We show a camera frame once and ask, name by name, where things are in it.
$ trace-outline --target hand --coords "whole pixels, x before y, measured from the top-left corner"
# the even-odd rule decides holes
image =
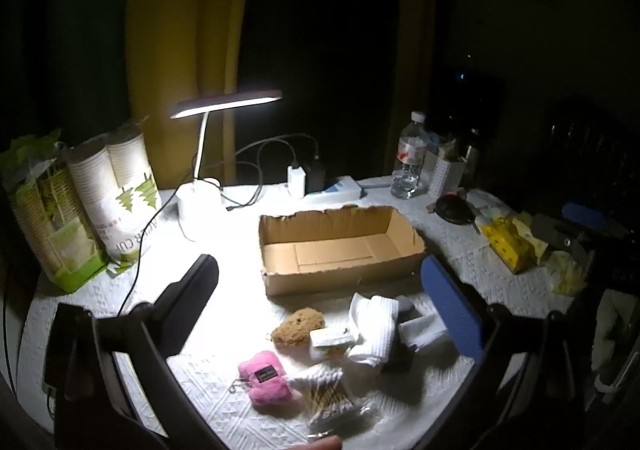
[[[294,446],[290,450],[342,450],[342,441],[338,436],[332,435],[315,443]]]

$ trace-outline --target white tablecloth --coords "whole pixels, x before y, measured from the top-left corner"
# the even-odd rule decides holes
[[[229,191],[233,191],[235,200],[247,200],[252,188]],[[487,302],[504,303],[513,313],[535,317],[544,317],[552,309],[567,309],[570,300],[551,293],[544,269],[514,276],[489,248],[485,237],[478,235],[472,226],[455,226],[435,214],[428,214],[425,206],[431,201],[427,195],[399,201],[389,194],[388,188],[376,188],[367,190],[366,196],[356,203],[364,207],[395,206],[425,234],[432,247],[440,250],[459,277],[473,284]],[[265,187],[255,205],[232,211],[228,216],[231,220],[225,224],[211,224],[212,237],[201,242],[185,239],[175,214],[169,211],[153,246],[142,258],[140,279],[126,308],[142,300],[153,302],[167,284],[181,279],[201,253],[216,257],[220,284],[183,351],[168,363],[194,406],[232,450],[287,448],[305,441],[307,434],[304,416],[299,412],[283,412],[277,416],[258,414],[244,392],[228,391],[238,376],[238,363],[257,351],[273,349],[266,335],[301,306],[322,311],[329,325],[344,322],[347,317],[353,292],[277,301],[270,301],[264,295],[258,217],[287,215],[299,209],[308,207],[290,199],[282,185]],[[133,277],[134,270],[116,278],[102,273],[71,295],[59,295],[46,278],[40,278],[22,337],[17,393],[20,404],[45,429],[53,429],[46,408],[42,373],[56,305],[74,303],[91,309],[98,317],[114,315]],[[428,296],[421,292],[417,276],[364,292],[373,293],[405,294],[421,311],[434,310]],[[289,356],[282,356],[282,361],[287,372],[304,367],[303,362]],[[128,357],[119,354],[118,362],[145,426],[162,433]],[[512,363],[511,372],[518,362]],[[368,432],[350,438],[345,448],[410,448],[444,409],[471,365],[471,360],[458,357],[455,351],[438,351],[417,358],[409,373],[385,374],[363,382],[358,392],[379,408],[381,420]]]

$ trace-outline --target cardboard box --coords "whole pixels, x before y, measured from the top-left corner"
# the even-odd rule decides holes
[[[417,272],[424,240],[393,207],[344,207],[260,217],[269,296],[355,289]]]

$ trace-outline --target plastic bottle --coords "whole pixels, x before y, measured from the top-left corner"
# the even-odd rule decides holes
[[[427,133],[424,131],[424,114],[411,113],[411,123],[400,134],[396,165],[391,174],[391,195],[408,199],[420,182],[420,170],[427,148]]]

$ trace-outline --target white bottle cap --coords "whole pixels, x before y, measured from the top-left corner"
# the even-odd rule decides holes
[[[422,112],[412,112],[411,121],[415,121],[416,123],[424,123],[424,114]]]

